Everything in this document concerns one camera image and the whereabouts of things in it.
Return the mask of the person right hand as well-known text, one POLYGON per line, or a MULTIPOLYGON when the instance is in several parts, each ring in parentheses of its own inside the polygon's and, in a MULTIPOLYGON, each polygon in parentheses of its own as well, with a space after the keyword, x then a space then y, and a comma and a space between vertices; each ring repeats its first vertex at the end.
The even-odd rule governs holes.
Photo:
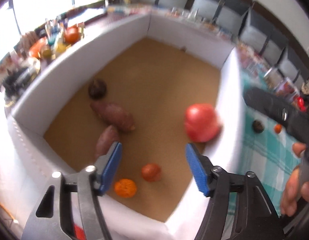
POLYGON ((280 212, 282 215, 292 217, 297 210, 297 195, 309 203, 309 181, 299 188, 299 165, 297 165, 289 177, 280 201, 280 212))

